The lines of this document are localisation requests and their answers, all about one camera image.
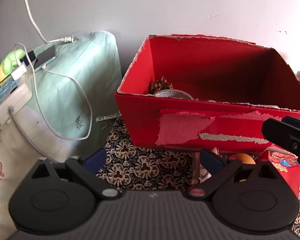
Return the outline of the orange wooden gourd toy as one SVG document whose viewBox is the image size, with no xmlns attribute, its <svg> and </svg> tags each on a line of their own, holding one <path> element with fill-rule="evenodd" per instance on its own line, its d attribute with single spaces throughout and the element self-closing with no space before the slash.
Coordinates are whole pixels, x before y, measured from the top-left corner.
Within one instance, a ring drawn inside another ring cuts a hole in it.
<svg viewBox="0 0 300 240">
<path fill-rule="evenodd" d="M 237 153 L 237 154 L 233 154 L 231 155 L 229 158 L 229 160 L 240 160 L 242 162 L 242 164 L 244 165 L 240 171 L 238 171 L 234 177 L 234 182 L 243 182 L 246 181 L 251 172 L 253 171 L 252 168 L 250 168 L 250 165 L 255 165 L 256 162 L 254 161 L 254 159 L 250 156 L 247 155 L 245 153 Z"/>
</svg>

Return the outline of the red decorated small box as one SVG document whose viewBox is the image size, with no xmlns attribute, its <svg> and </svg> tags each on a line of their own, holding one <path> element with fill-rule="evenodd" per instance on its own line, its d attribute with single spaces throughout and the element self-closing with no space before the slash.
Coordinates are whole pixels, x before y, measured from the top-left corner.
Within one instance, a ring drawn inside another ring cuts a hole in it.
<svg viewBox="0 0 300 240">
<path fill-rule="evenodd" d="M 270 161 L 290 186 L 296 197 L 300 190 L 300 165 L 296 155 L 271 146 L 258 157 L 258 161 Z"/>
</svg>

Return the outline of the white tape roll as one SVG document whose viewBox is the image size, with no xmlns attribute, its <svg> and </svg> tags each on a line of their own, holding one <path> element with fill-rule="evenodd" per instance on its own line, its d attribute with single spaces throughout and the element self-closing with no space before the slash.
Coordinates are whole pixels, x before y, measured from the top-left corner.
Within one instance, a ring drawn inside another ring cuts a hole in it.
<svg viewBox="0 0 300 240">
<path fill-rule="evenodd" d="M 194 98 L 181 90 L 177 89 L 165 89 L 160 90 L 154 94 L 157 98 L 172 98 L 172 99 L 183 99 L 183 100 L 194 100 Z"/>
</svg>

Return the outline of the brown pine cone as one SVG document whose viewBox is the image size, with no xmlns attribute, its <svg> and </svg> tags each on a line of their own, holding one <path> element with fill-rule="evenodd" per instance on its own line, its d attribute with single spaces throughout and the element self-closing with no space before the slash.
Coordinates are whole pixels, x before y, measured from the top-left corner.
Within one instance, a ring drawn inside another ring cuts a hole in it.
<svg viewBox="0 0 300 240">
<path fill-rule="evenodd" d="M 163 76 L 160 80 L 155 80 L 150 83 L 148 92 L 154 95 L 161 90 L 173 89 L 173 85 L 169 83 Z"/>
</svg>

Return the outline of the patterned floral tablecloth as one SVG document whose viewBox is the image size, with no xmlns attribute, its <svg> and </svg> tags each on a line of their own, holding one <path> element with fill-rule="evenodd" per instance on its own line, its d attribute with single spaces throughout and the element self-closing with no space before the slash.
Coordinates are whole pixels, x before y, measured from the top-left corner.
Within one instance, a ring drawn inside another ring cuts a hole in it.
<svg viewBox="0 0 300 240">
<path fill-rule="evenodd" d="M 104 145 L 105 165 L 97 176 L 120 193 L 126 190 L 186 190 L 193 176 L 193 153 L 134 146 L 122 118 L 117 118 Z M 300 237 L 300 210 L 293 225 Z"/>
</svg>

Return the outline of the mint green pillow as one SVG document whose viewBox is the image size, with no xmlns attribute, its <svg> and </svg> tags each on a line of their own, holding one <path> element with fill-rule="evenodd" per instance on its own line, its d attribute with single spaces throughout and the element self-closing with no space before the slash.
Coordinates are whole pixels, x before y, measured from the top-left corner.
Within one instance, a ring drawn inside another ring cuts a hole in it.
<svg viewBox="0 0 300 240">
<path fill-rule="evenodd" d="M 25 107 L 35 110 L 59 139 L 90 155 L 102 147 L 119 112 L 114 93 L 122 79 L 116 38 L 108 31 L 81 33 L 56 45 L 56 58 L 36 73 L 37 89 Z"/>
</svg>

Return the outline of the white power strip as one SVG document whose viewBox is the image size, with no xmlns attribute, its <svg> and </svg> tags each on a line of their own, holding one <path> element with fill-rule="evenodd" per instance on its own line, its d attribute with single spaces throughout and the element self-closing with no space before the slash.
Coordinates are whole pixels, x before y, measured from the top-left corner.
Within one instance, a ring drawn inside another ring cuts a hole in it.
<svg viewBox="0 0 300 240">
<path fill-rule="evenodd" d="M 14 113 L 21 110 L 32 98 L 31 80 L 28 74 L 19 79 L 8 79 L 0 89 L 0 125 L 10 119 L 8 109 L 13 108 Z"/>
</svg>

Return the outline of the red cardboard box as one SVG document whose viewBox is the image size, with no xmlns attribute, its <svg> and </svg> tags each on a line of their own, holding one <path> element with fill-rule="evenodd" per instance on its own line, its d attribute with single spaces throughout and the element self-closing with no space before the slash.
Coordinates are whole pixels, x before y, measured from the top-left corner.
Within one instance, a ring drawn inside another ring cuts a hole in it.
<svg viewBox="0 0 300 240">
<path fill-rule="evenodd" d="M 164 77 L 194 100 L 157 98 Z M 262 153 L 262 123 L 300 119 L 300 81 L 273 48 L 204 35 L 147 36 L 115 99 L 140 148 Z"/>
</svg>

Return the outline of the black smartphone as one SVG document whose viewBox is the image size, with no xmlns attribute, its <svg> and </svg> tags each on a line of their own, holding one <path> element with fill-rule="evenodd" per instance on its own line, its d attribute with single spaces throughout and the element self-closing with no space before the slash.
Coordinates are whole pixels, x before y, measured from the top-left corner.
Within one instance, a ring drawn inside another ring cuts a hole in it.
<svg viewBox="0 0 300 240">
<path fill-rule="evenodd" d="M 56 58 L 56 46 L 53 45 L 37 56 L 34 64 L 34 69 L 42 67 L 44 64 L 49 64 Z"/>
</svg>

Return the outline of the green plush toy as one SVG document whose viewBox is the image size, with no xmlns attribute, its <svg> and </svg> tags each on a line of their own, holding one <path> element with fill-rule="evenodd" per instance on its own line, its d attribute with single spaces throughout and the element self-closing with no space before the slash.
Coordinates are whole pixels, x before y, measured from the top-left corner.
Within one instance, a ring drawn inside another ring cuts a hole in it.
<svg viewBox="0 0 300 240">
<path fill-rule="evenodd" d="M 11 74 L 14 68 L 17 66 L 17 60 L 21 60 L 25 56 L 25 51 L 17 49 L 15 52 L 10 52 L 0 63 L 0 82 Z"/>
</svg>

